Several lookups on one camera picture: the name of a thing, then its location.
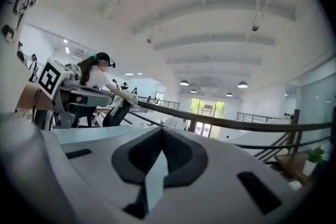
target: potted plant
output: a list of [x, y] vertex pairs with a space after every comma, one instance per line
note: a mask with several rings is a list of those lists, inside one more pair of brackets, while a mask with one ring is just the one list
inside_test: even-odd
[[322, 150], [321, 147], [317, 147], [308, 153], [308, 157], [302, 171], [306, 176], [310, 176], [316, 165], [322, 160], [323, 153], [324, 150]]

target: doorway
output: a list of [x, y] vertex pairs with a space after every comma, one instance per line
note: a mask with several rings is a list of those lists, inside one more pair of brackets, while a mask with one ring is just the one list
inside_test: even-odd
[[209, 137], [211, 128], [212, 128], [212, 125], [198, 121], [196, 123], [195, 134], [198, 134], [204, 137]]
[[[224, 117], [225, 102], [192, 98], [189, 111], [190, 113], [198, 115], [222, 119]], [[188, 121], [187, 130], [189, 130], [190, 125], [191, 121]], [[211, 124], [206, 124], [203, 122], [196, 122], [196, 124], [193, 125], [192, 132], [195, 132], [196, 134], [204, 137], [218, 139], [221, 132], [221, 127], [212, 126]]]

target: black pants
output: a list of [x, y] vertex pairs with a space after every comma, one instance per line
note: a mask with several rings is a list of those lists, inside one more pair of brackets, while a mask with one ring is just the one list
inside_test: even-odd
[[96, 106], [73, 106], [70, 108], [69, 112], [76, 115], [74, 123], [71, 128], [77, 128], [79, 119], [82, 117], [88, 118], [88, 126], [91, 127], [91, 116], [96, 110]]

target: trees outside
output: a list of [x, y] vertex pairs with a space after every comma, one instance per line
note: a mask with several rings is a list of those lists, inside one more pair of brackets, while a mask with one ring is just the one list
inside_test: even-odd
[[214, 117], [222, 119], [224, 116], [224, 110], [225, 110], [225, 102], [216, 102]]
[[[205, 106], [205, 103], [201, 99], [192, 98], [190, 105], [190, 113], [198, 114]], [[225, 102], [216, 102], [214, 117], [222, 119], [224, 116]]]
[[204, 103], [197, 98], [191, 99], [191, 105], [190, 105], [190, 113], [197, 114], [198, 110], [204, 107]]

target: green plant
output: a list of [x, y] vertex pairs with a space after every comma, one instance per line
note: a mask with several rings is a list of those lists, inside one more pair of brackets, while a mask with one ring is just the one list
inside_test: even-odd
[[310, 161], [311, 163], [318, 163], [322, 160], [323, 153], [324, 150], [322, 150], [320, 147], [317, 147], [308, 153], [307, 160]]

